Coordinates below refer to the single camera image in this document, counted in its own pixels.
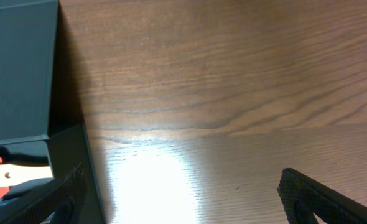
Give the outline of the dark green gift box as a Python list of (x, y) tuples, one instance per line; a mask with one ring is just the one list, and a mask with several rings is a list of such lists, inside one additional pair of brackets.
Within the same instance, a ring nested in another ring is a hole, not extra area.
[(10, 187), (0, 207), (81, 164), (86, 199), (78, 223), (104, 223), (73, 62), (58, 1), (0, 1), (0, 157), (53, 173)]

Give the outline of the orange scraper wooden handle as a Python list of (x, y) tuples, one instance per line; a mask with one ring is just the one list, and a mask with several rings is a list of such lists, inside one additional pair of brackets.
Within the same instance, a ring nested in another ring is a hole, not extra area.
[(0, 157), (0, 198), (8, 193), (10, 187), (44, 178), (53, 178), (49, 165), (3, 162)]

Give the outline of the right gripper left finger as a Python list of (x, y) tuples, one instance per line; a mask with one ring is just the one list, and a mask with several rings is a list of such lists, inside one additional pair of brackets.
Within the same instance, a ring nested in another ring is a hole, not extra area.
[(78, 223), (86, 199), (81, 164), (68, 174), (0, 207), (0, 224)]

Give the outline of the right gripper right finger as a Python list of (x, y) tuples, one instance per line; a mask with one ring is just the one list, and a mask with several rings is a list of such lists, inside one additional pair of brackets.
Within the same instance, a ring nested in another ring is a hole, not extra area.
[(277, 188), (290, 224), (365, 223), (367, 207), (292, 168), (282, 170)]

